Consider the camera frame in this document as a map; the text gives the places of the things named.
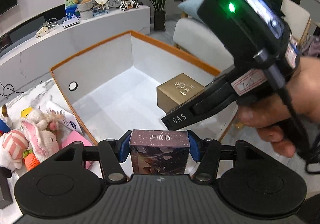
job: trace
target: open box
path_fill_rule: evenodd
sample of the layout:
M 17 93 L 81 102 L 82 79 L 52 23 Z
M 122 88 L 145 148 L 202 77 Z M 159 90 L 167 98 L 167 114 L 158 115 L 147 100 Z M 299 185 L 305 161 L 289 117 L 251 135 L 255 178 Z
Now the open box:
M 193 55 L 134 31 L 99 42 L 50 71 L 93 144 L 118 140 L 127 130 L 167 130 L 161 121 L 165 113 L 157 106 L 156 87 L 180 73 L 206 86 L 219 74 Z M 201 139 L 221 140 L 235 113 L 233 103 L 187 129 Z M 186 173 L 195 165 L 189 157 Z M 130 156 L 122 167 L 130 176 Z

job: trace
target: orange carrot toy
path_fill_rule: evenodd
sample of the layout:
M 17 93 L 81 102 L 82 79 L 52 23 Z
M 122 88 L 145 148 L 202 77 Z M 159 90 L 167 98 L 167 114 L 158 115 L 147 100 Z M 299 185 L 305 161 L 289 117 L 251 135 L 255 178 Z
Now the orange carrot toy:
M 37 165 L 40 164 L 39 160 L 36 158 L 32 149 L 25 151 L 23 153 L 23 158 L 28 171 L 32 170 L 33 168 L 35 168 Z

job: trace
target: hand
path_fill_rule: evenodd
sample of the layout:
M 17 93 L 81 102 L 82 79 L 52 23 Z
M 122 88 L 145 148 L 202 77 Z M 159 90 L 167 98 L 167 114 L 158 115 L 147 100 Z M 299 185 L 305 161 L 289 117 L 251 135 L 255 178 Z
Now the hand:
M 287 89 L 296 112 L 320 123 L 320 60 L 301 57 L 299 67 L 287 83 Z M 244 125 L 257 128 L 261 139 L 271 142 L 275 152 L 289 158 L 293 157 L 295 146 L 289 140 L 283 139 L 284 134 L 280 127 L 271 126 L 290 117 L 277 94 L 249 107 L 240 106 L 237 116 Z

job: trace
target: round black pad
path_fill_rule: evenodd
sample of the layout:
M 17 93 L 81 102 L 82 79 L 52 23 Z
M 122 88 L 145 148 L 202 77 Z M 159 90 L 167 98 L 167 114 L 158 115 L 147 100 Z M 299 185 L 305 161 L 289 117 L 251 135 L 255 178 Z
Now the round black pad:
M 14 195 L 22 213 L 61 218 L 94 204 L 102 192 L 100 179 L 71 162 L 41 164 L 16 183 Z
M 225 201 L 244 215 L 254 218 L 280 218 L 294 214 L 305 199 L 304 180 L 285 167 L 235 167 L 219 181 Z

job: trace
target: pink box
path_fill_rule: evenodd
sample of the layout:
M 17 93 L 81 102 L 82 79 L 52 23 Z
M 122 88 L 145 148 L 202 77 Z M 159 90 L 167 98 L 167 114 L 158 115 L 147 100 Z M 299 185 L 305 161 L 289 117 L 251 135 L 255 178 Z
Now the pink box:
M 83 145 L 85 147 L 92 146 L 92 144 L 87 139 L 85 139 L 82 135 L 80 135 L 77 131 L 72 131 L 70 135 L 68 135 L 68 137 L 61 143 L 59 149 L 61 150 L 75 141 L 83 142 Z M 90 165 L 91 165 L 91 162 L 85 161 L 86 169 L 88 169 Z

